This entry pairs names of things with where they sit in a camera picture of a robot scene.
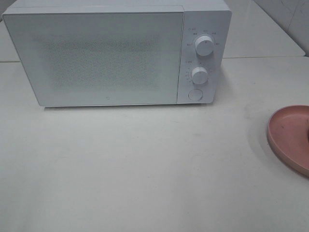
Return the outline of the round white door button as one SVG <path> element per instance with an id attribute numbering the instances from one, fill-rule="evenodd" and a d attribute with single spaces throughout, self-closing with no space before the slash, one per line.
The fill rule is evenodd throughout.
<path id="1" fill-rule="evenodd" d="M 203 92 L 200 89 L 193 89 L 189 92 L 188 98 L 192 101 L 200 101 L 203 98 Z"/>

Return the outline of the pink round plate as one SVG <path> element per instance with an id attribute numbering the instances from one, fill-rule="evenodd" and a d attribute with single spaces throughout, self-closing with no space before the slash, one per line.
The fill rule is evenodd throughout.
<path id="1" fill-rule="evenodd" d="M 290 105 L 277 110 L 267 124 L 274 154 L 289 168 L 309 176 L 309 107 Z"/>

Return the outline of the white microwave door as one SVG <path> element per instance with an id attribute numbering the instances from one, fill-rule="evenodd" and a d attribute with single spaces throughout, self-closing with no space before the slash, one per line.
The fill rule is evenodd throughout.
<path id="1" fill-rule="evenodd" d="M 40 106 L 177 100 L 182 13 L 21 14 L 4 22 Z"/>

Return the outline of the lower white microwave knob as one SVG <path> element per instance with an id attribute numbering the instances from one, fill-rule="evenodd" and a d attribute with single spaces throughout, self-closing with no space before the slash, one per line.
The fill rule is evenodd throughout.
<path id="1" fill-rule="evenodd" d="M 208 81 L 209 73 L 203 67 L 196 67 L 192 70 L 192 82 L 196 85 L 205 84 Z"/>

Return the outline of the white microwave knob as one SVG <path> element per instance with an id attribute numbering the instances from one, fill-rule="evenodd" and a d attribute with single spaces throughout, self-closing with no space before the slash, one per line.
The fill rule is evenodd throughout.
<path id="1" fill-rule="evenodd" d="M 208 35 L 202 35 L 195 41 L 195 50 L 199 56 L 208 56 L 214 50 L 214 41 Z"/>
<path id="2" fill-rule="evenodd" d="M 196 85 L 205 84 L 208 81 L 209 73 L 203 67 L 196 67 L 192 70 L 192 82 Z"/>

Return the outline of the white microwave oven body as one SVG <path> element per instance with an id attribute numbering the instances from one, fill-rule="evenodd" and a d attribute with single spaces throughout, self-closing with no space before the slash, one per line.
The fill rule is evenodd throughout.
<path id="1" fill-rule="evenodd" d="M 170 104 L 211 103 L 232 15 L 228 5 L 222 0 L 18 0 L 6 9 L 2 18 L 4 21 L 5 15 L 130 13 L 183 14 L 177 100 Z M 199 56 L 195 50 L 195 41 L 202 35 L 208 35 L 214 41 L 214 50 L 208 56 Z M 205 84 L 196 85 L 192 82 L 192 70 L 196 67 L 203 67 L 208 71 L 208 81 Z M 200 101 L 188 98 L 193 89 L 202 90 L 203 98 Z"/>

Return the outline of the upper white microwave knob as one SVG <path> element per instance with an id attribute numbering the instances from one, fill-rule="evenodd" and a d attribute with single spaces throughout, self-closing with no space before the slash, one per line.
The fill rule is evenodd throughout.
<path id="1" fill-rule="evenodd" d="M 195 41 L 195 50 L 199 56 L 208 56 L 214 50 L 214 41 L 208 35 L 202 35 Z"/>

